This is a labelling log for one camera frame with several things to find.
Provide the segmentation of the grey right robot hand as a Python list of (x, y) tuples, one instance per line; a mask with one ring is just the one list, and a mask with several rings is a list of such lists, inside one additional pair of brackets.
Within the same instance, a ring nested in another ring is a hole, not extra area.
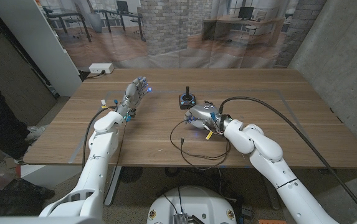
[(214, 129), (217, 132), (224, 131), (232, 121), (231, 117), (220, 114), (212, 104), (200, 104), (190, 108), (184, 115), (184, 121), (199, 129)]

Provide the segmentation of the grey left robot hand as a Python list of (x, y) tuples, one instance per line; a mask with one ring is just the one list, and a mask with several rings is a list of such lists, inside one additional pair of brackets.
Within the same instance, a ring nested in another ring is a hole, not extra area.
[(122, 116), (130, 116), (134, 118), (136, 115), (136, 108), (140, 104), (141, 99), (149, 92), (151, 92), (151, 88), (148, 86), (146, 77), (138, 77), (134, 79), (127, 86), (123, 99), (117, 106), (117, 113)]

